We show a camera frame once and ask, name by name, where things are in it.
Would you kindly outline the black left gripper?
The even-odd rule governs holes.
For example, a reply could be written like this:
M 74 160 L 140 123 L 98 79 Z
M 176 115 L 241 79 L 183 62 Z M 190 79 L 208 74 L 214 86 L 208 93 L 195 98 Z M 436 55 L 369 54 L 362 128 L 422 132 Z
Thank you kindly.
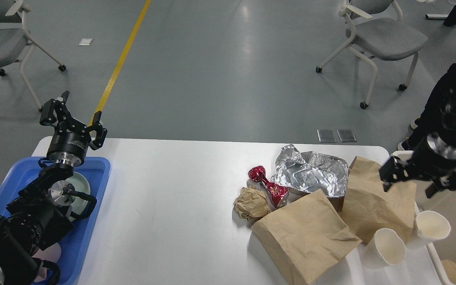
M 40 125 L 54 128 L 46 157 L 56 163 L 81 166 L 85 161 L 88 146 L 94 151 L 103 147 L 108 130 L 101 123 L 103 112 L 97 111 L 91 125 L 85 128 L 89 135 L 79 134 L 78 121 L 66 106 L 69 94 L 69 91 L 65 91 L 42 106 Z M 95 133 L 94 139 L 91 139 L 91 132 Z

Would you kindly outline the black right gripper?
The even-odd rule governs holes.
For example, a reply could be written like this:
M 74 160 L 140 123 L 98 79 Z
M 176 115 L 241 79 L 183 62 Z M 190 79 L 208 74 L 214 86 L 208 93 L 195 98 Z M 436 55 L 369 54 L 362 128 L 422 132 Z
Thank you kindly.
M 434 177 L 425 190 L 428 199 L 438 192 L 456 191 L 456 146 L 447 144 L 433 132 L 418 143 L 410 161 L 389 157 L 379 169 L 383 190 L 388 192 L 395 183 L 415 179 L 416 170 L 423 177 Z

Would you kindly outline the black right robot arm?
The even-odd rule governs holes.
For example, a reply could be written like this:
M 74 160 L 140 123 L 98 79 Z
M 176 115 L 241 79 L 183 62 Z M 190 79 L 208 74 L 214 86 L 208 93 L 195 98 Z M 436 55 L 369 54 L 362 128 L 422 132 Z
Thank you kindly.
M 391 156 L 379 169 L 385 192 L 398 182 L 429 181 L 427 198 L 444 190 L 456 191 L 456 89 L 446 94 L 438 109 L 441 126 L 429 132 L 409 160 Z

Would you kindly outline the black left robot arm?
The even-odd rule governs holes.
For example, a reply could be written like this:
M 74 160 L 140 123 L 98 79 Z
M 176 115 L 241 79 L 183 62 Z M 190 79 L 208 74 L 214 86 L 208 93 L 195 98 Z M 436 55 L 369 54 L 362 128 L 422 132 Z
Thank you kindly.
M 73 228 L 72 219 L 89 218 L 97 205 L 91 194 L 81 192 L 68 178 L 85 162 L 88 148 L 103 146 L 107 129 L 101 112 L 91 125 L 75 119 L 67 109 L 69 91 L 43 106 L 40 125 L 54 128 L 47 154 L 38 160 L 38 176 L 18 192 L 0 215 L 0 285 L 30 285 L 43 268 L 50 269 L 49 285 L 55 285 L 61 270 L 56 262 L 36 258 L 59 242 Z

